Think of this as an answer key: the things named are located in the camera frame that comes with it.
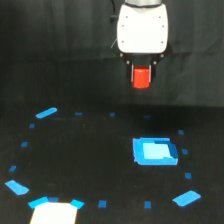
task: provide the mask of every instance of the blue square tape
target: blue square tape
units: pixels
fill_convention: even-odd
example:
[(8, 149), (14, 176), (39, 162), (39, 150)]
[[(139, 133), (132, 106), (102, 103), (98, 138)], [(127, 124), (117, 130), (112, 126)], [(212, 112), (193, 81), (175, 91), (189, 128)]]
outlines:
[(21, 147), (27, 147), (27, 145), (28, 145), (28, 142), (23, 142)]
[(151, 202), (150, 201), (145, 202), (145, 208), (146, 209), (151, 209)]
[(30, 124), (30, 128), (34, 128), (35, 127), (35, 124)]
[(179, 134), (180, 135), (184, 135), (184, 131), (183, 130), (179, 130)]
[(192, 179), (191, 173), (185, 173), (185, 177), (186, 177), (186, 179)]
[(183, 152), (184, 155), (188, 155), (187, 149), (182, 149), (182, 152)]
[(107, 202), (103, 201), (103, 200), (100, 200), (99, 204), (98, 204), (98, 207), (99, 208), (106, 208), (107, 207)]
[(83, 206), (84, 204), (85, 204), (84, 202), (77, 201), (77, 200), (73, 200), (73, 201), (71, 202), (71, 205), (75, 206), (75, 207), (78, 208), (78, 209), (82, 208), (82, 206)]
[(9, 172), (14, 172), (16, 170), (16, 166), (11, 166), (11, 168), (9, 169)]

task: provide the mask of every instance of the blue tape marker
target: blue tape marker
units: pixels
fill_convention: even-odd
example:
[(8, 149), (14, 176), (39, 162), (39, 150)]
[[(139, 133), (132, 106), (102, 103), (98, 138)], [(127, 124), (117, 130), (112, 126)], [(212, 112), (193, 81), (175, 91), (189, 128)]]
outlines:
[(183, 207), (196, 201), (197, 199), (201, 198), (201, 195), (194, 191), (188, 191), (185, 194), (180, 195), (177, 198), (174, 198), (173, 201), (176, 202), (179, 206)]
[(35, 201), (31, 201), (28, 204), (29, 204), (30, 208), (34, 209), (38, 205), (44, 204), (46, 202), (49, 202), (48, 198), (47, 197), (43, 197), (43, 198), (39, 198), (39, 199), (37, 199)]
[(144, 115), (143, 116), (145, 119), (149, 119), (151, 116), (150, 115)]
[(28, 142), (23, 142), (21, 147), (27, 147), (27, 145), (28, 145)]
[(30, 124), (30, 128), (34, 128), (35, 127), (35, 124)]
[(58, 202), (58, 198), (56, 198), (56, 197), (51, 197), (51, 198), (48, 198), (48, 201), (49, 201), (49, 202)]
[(177, 165), (177, 158), (146, 159), (143, 144), (155, 143), (155, 141), (170, 141), (169, 138), (140, 138), (133, 139), (134, 161), (140, 165)]
[(146, 209), (150, 209), (151, 208), (151, 202), (150, 201), (146, 201), (145, 202), (145, 208)]
[(5, 185), (7, 187), (9, 187), (17, 195), (23, 195), (23, 194), (26, 194), (29, 191), (28, 188), (23, 187), (22, 185), (18, 184), (14, 180), (11, 180), (11, 181), (5, 183)]
[(187, 149), (182, 149), (182, 152), (183, 152), (184, 155), (188, 155)]
[(183, 130), (179, 130), (179, 134), (180, 135), (184, 135), (184, 131)]
[(76, 112), (75, 115), (82, 116), (82, 112)]
[(99, 208), (106, 208), (107, 207), (107, 201), (100, 200), (99, 204), (98, 204), (98, 207)]
[(14, 172), (16, 170), (16, 166), (11, 166), (11, 168), (9, 169), (9, 172)]
[(37, 118), (41, 119), (57, 112), (57, 108), (50, 108), (36, 115)]
[(85, 204), (84, 202), (77, 201), (77, 200), (73, 200), (73, 201), (71, 202), (71, 205), (77, 207), (78, 209), (82, 208), (82, 206), (83, 206), (84, 204)]
[(155, 144), (167, 144), (170, 150), (170, 155), (173, 158), (178, 158), (178, 152), (177, 152), (177, 148), (174, 144), (171, 144), (170, 141), (155, 141)]
[(191, 173), (185, 173), (185, 177), (186, 177), (186, 179), (191, 179), (192, 178)]

